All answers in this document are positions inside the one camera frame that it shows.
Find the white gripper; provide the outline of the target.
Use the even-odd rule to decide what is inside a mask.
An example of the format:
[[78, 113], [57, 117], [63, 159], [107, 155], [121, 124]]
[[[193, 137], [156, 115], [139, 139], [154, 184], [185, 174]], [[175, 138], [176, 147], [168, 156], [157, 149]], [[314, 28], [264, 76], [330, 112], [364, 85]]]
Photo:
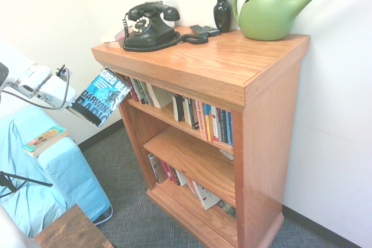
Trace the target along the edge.
[[37, 92], [38, 97], [57, 109], [64, 109], [72, 113], [81, 113], [82, 106], [75, 100], [76, 91], [61, 78], [52, 75], [41, 85]]

